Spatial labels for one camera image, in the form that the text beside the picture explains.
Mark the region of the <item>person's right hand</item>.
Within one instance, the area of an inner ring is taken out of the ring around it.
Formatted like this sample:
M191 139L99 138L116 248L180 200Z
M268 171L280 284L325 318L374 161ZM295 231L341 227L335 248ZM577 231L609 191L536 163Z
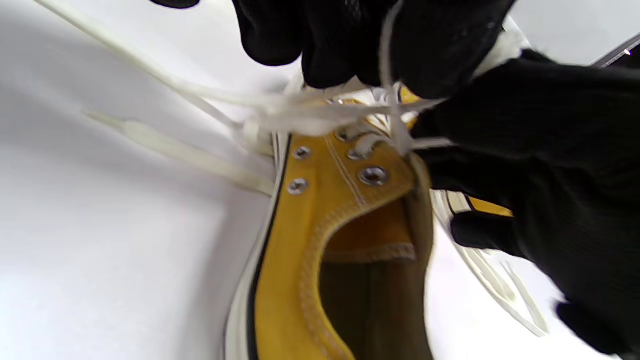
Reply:
M528 49L423 112L414 137L435 190L512 216L467 211L464 248L528 260L564 294L557 316L599 353L639 358L639 71L559 64Z

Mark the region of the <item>person's left hand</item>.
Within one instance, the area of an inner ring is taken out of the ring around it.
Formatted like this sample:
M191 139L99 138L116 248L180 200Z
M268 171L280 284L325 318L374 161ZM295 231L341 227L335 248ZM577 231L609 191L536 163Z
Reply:
M394 0L234 0L241 43L255 62L301 59L307 85L358 78L380 86L383 23ZM450 96L471 79L502 32L512 0L405 0L391 28L392 79L423 99Z

